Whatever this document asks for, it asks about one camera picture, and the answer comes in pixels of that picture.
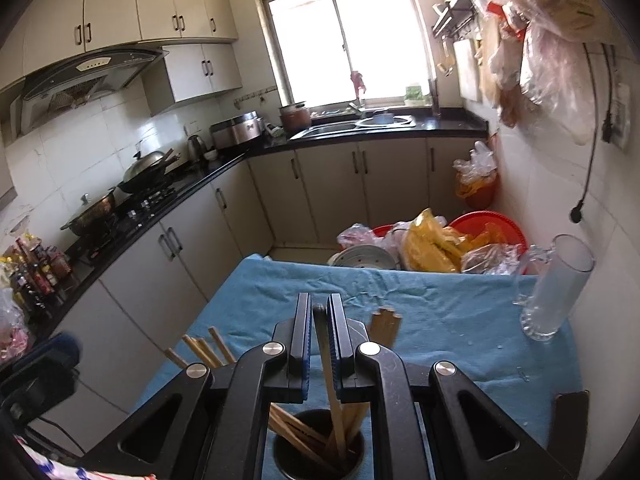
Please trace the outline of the dark green utensil holder cup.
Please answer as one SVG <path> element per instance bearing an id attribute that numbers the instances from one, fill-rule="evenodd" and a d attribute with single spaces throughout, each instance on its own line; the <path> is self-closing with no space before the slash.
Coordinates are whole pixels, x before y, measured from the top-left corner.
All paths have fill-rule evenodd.
<path id="1" fill-rule="evenodd" d="M 303 411 L 294 417 L 314 434 L 288 424 L 291 439 L 273 438 L 273 460 L 285 479 L 352 479 L 356 476 L 366 455 L 366 441 L 361 431 L 350 440 L 341 457 L 329 445 L 333 422 L 327 408 Z"/>

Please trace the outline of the kitchen sink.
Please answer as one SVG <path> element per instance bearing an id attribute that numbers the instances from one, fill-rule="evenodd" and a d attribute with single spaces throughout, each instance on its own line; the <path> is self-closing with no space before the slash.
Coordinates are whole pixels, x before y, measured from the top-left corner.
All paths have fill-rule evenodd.
<path id="1" fill-rule="evenodd" d="M 412 128 L 416 120 L 411 115 L 394 115 L 390 112 L 378 113 L 368 118 L 346 120 L 346 122 L 332 122 L 332 124 L 312 126 L 300 133 L 294 134 L 291 140 L 311 139 L 317 136 L 329 136 L 345 132 L 363 132 L 366 130 L 385 130 L 398 128 Z"/>

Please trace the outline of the blue towel table cloth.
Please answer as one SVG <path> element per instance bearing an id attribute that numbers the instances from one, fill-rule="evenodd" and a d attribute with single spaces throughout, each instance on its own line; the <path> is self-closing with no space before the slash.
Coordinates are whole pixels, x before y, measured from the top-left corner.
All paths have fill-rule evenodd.
<path id="1" fill-rule="evenodd" d="M 507 276 L 310 266 L 251 256 L 211 302 L 184 299 L 178 285 L 149 285 L 131 314 L 162 346 L 172 346 L 199 318 L 219 322 L 240 336 L 241 357 L 270 341 L 276 325 L 294 316 L 302 292 L 311 300 L 304 402 L 326 391 L 312 307 L 326 308 L 333 294 L 340 295 L 347 318 L 367 332 L 378 308 L 394 309 L 402 321 L 390 349 L 408 364 L 454 363 L 536 442 L 539 431 L 550 429 L 554 398 L 582 391 L 572 334 L 563 330 L 548 346 L 527 338 Z"/>

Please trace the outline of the black smartphone brown case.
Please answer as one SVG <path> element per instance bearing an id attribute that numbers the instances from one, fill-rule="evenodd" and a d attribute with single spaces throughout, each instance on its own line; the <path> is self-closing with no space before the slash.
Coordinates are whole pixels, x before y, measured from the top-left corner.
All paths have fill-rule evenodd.
<path id="1" fill-rule="evenodd" d="M 588 390 L 559 393 L 553 400 L 547 451 L 577 477 L 588 434 Z"/>

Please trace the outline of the yellow plastic bag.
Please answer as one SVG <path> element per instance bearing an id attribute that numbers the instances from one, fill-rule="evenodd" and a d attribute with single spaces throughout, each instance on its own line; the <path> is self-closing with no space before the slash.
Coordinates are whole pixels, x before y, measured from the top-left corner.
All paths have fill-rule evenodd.
<path id="1" fill-rule="evenodd" d="M 399 255 L 409 271 L 459 273 L 466 254 L 491 244 L 506 244 L 506 234 L 498 224 L 486 223 L 477 236 L 463 234 L 442 226 L 426 208 L 410 222 Z"/>

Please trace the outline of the steel cooking pot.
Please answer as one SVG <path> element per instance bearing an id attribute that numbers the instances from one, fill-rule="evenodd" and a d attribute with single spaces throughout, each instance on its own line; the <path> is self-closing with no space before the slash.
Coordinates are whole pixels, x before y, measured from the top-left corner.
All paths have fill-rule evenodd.
<path id="1" fill-rule="evenodd" d="M 112 214 L 115 207 L 114 186 L 98 197 L 92 197 L 88 193 L 82 194 L 80 196 L 80 207 L 70 220 L 60 226 L 60 230 L 70 231 L 76 236 L 84 236 L 93 226 Z"/>

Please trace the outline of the clear glass mug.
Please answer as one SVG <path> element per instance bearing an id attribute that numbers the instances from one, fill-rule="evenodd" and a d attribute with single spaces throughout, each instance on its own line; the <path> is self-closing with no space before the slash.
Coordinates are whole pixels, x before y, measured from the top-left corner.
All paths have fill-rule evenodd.
<path id="1" fill-rule="evenodd" d="M 538 273 L 530 294 L 521 290 L 525 272 L 536 264 Z M 572 312 L 596 267 L 591 249 L 572 234 L 558 234 L 549 248 L 530 246 L 514 274 L 513 303 L 521 308 L 523 333 L 536 341 L 554 337 Z"/>

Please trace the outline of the red plastic basin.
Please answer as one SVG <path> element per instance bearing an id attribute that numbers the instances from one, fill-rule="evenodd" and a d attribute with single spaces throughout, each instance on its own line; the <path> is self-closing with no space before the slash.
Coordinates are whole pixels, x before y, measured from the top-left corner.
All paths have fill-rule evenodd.
<path id="1" fill-rule="evenodd" d="M 448 223 L 426 208 L 411 221 L 379 226 L 373 240 L 408 271 L 510 275 L 527 249 L 508 217 L 481 210 Z"/>

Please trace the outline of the black wok on stove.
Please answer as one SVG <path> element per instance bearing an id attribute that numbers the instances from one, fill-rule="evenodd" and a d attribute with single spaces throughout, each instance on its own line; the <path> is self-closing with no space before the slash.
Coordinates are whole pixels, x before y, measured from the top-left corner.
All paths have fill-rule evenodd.
<path id="1" fill-rule="evenodd" d="M 125 171 L 117 187 L 127 194 L 139 194 L 152 188 L 165 174 L 166 168 L 176 162 L 180 154 L 170 148 L 167 152 L 152 151 L 134 154 L 134 163 Z"/>

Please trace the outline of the orange trash bin with bag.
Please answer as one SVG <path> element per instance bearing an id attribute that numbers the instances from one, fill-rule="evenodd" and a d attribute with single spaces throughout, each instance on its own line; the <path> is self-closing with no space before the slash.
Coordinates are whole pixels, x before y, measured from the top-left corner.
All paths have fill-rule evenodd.
<path id="1" fill-rule="evenodd" d="M 471 210 L 488 209 L 494 202 L 499 173 L 495 154 L 483 141 L 476 141 L 468 159 L 452 163 L 456 172 L 456 195 Z"/>

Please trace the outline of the electric kettle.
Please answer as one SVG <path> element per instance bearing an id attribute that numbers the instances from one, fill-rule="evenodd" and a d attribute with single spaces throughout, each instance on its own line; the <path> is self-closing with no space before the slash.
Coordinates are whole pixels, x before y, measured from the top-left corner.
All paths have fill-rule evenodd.
<path id="1" fill-rule="evenodd" d="M 188 151 L 189 158 L 192 162 L 197 162 L 198 164 L 205 164 L 207 162 L 206 144 L 198 134 L 192 134 L 192 136 L 188 137 Z"/>

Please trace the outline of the range hood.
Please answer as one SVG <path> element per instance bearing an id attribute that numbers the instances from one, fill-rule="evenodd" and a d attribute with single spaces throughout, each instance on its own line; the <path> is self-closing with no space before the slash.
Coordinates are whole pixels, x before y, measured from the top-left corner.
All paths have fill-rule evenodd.
<path id="1" fill-rule="evenodd" d="M 167 52 L 123 46 L 75 56 L 28 75 L 9 107 L 9 133 L 26 136 L 69 110 L 119 92 Z"/>

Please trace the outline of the silver rice cooker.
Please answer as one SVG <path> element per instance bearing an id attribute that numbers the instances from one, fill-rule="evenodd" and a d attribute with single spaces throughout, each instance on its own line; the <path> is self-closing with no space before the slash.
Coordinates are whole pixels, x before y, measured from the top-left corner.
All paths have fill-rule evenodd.
<path id="1" fill-rule="evenodd" d="M 209 133 L 214 148 L 225 150 L 259 138 L 264 133 L 264 120 L 257 112 L 251 110 L 211 125 Z"/>

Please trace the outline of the brown clay pot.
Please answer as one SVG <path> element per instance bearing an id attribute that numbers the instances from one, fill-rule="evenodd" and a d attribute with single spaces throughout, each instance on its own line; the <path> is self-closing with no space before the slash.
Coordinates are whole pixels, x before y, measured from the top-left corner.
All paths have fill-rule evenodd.
<path id="1" fill-rule="evenodd" d="M 305 102 L 296 102 L 281 106 L 280 118 L 287 134 L 295 134 L 311 127 L 311 116 Z"/>

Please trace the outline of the wall utensil rack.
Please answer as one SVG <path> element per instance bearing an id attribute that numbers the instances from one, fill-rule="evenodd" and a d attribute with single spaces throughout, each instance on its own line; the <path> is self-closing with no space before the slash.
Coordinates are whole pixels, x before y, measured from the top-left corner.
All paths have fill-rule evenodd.
<path id="1" fill-rule="evenodd" d="M 432 26 L 437 39 L 459 41 L 472 32 L 477 12 L 472 0 L 447 0 L 441 6 L 436 23 Z"/>

